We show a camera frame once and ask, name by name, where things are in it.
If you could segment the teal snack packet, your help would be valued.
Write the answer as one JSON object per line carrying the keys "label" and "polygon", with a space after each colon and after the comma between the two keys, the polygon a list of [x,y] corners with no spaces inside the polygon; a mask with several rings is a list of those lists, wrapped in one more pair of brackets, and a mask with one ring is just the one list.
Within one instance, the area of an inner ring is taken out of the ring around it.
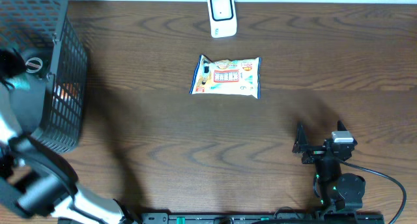
{"label": "teal snack packet", "polygon": [[25,74],[8,78],[7,83],[11,88],[16,90],[29,91],[31,88],[30,82]]}

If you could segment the yellow wet wipes pack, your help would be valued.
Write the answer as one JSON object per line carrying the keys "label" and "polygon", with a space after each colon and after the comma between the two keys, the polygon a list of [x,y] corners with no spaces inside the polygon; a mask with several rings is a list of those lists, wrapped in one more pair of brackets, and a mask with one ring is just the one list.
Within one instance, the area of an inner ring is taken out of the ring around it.
{"label": "yellow wet wipes pack", "polygon": [[260,98],[262,59],[211,61],[199,56],[190,94],[227,94]]}

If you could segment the orange small snack box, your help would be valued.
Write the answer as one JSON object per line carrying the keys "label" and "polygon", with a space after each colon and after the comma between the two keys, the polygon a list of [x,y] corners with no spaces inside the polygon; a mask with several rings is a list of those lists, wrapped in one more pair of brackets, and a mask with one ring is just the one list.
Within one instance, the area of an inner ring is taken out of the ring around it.
{"label": "orange small snack box", "polygon": [[69,102],[71,100],[78,101],[81,95],[81,87],[79,83],[58,83],[54,85],[56,95]]}

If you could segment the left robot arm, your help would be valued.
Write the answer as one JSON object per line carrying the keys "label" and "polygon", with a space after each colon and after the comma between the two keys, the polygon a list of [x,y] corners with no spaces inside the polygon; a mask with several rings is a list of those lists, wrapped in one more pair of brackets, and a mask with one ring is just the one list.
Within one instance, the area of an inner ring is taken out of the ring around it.
{"label": "left robot arm", "polygon": [[10,93],[29,88],[26,65],[15,49],[1,50],[1,204],[23,218],[51,216],[59,223],[142,223],[115,199],[79,183],[60,155],[24,133]]}

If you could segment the dark green round-label packet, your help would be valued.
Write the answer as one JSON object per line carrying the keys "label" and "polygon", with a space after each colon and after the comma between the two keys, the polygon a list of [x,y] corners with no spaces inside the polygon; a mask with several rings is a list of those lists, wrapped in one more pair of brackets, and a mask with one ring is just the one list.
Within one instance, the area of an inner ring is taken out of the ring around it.
{"label": "dark green round-label packet", "polygon": [[46,67],[46,63],[40,57],[31,57],[25,62],[28,74],[41,75]]}

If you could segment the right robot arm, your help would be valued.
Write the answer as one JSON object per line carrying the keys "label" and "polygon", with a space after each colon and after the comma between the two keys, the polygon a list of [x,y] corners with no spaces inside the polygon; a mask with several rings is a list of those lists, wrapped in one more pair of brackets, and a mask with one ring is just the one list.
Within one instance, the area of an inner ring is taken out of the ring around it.
{"label": "right robot arm", "polygon": [[336,215],[353,216],[363,207],[366,181],[361,176],[341,172],[341,164],[352,156],[356,145],[356,139],[340,120],[337,130],[318,146],[309,144],[302,124],[297,124],[292,152],[302,155],[303,164],[315,166],[313,190],[322,202],[322,207],[315,211],[317,219],[326,220]]}

